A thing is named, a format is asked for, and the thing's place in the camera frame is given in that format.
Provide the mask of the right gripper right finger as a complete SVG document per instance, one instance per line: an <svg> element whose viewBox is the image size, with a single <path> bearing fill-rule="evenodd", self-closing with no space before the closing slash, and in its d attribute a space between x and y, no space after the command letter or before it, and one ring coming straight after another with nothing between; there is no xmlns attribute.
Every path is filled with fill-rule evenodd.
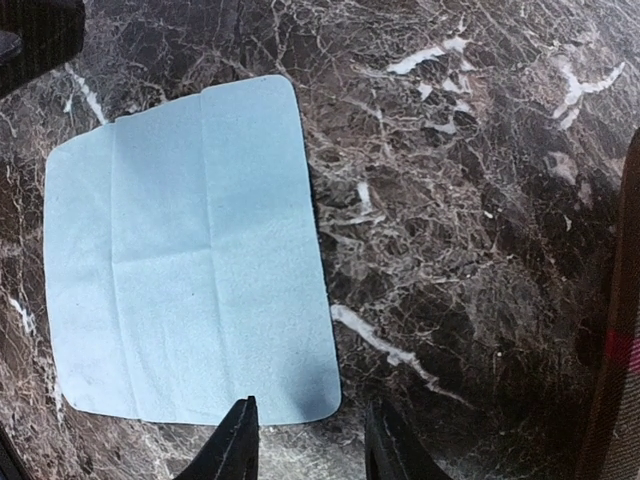
<svg viewBox="0 0 640 480"><path fill-rule="evenodd" d="M373 400L367 408L365 466L367 479L451 480L386 399Z"/></svg>

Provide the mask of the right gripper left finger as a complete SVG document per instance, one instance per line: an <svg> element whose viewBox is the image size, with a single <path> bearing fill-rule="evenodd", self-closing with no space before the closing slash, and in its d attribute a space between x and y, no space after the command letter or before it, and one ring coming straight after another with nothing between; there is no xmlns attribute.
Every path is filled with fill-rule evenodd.
<svg viewBox="0 0 640 480"><path fill-rule="evenodd" d="M258 408L249 396L234 403L175 480L257 480L258 457Z"/></svg>

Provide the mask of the light blue cleaning cloth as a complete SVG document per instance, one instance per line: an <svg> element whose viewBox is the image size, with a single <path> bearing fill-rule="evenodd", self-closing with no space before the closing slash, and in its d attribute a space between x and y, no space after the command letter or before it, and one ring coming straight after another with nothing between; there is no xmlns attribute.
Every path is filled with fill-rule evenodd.
<svg viewBox="0 0 640 480"><path fill-rule="evenodd" d="M215 425L321 420L341 384L290 81L227 83L124 116L46 162L46 303L75 409Z"/></svg>

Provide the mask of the plaid sunglasses case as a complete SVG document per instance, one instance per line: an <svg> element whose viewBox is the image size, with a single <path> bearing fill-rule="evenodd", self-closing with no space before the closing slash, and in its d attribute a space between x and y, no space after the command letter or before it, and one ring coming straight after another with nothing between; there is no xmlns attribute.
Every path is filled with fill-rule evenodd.
<svg viewBox="0 0 640 480"><path fill-rule="evenodd" d="M639 477L639 134L624 162L604 358L574 477Z"/></svg>

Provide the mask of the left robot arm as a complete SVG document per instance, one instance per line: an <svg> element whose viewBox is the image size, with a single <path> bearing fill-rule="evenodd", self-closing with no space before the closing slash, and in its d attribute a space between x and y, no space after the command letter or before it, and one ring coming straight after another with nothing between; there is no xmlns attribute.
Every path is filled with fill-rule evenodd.
<svg viewBox="0 0 640 480"><path fill-rule="evenodd" d="M82 1L1 3L1 96L72 60L82 51Z"/></svg>

